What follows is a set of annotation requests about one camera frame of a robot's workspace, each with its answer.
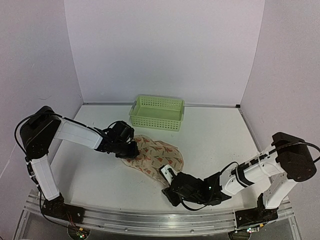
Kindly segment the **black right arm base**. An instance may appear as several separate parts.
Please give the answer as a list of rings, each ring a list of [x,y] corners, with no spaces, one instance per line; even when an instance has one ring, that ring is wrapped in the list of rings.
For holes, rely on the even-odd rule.
[[[266,224],[278,219],[278,208],[266,209],[263,203],[263,193],[257,199],[257,206],[235,212],[236,229]]]

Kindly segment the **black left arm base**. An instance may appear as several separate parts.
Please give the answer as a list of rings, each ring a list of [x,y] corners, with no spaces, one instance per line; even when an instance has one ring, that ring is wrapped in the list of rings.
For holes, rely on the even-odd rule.
[[[80,206],[66,204],[64,198],[60,195],[53,200],[45,199],[41,207],[41,213],[46,217],[81,224],[84,219],[85,209]]]

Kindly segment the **floral mesh laundry bag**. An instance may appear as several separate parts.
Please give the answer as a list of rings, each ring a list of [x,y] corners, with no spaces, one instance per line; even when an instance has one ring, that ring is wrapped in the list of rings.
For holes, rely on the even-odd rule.
[[[126,166],[144,173],[163,185],[166,185],[167,181],[160,173],[162,166],[170,165],[176,172],[182,171],[184,159],[176,146],[161,140],[153,140],[143,134],[135,135],[133,139],[137,143],[139,155],[123,159],[122,162]]]

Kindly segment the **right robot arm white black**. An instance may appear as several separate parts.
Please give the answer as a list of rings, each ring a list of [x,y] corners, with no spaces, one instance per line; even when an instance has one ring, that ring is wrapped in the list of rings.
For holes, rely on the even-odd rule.
[[[241,164],[233,161],[205,179],[177,172],[167,164],[159,169],[168,183],[162,193],[174,207],[190,202],[204,208],[219,205],[240,191],[275,177],[269,188],[260,194],[262,202],[252,209],[252,218],[262,222],[297,183],[316,174],[316,162],[320,159],[313,159],[310,148],[320,149],[302,138],[277,132],[272,136],[272,143],[252,159]]]

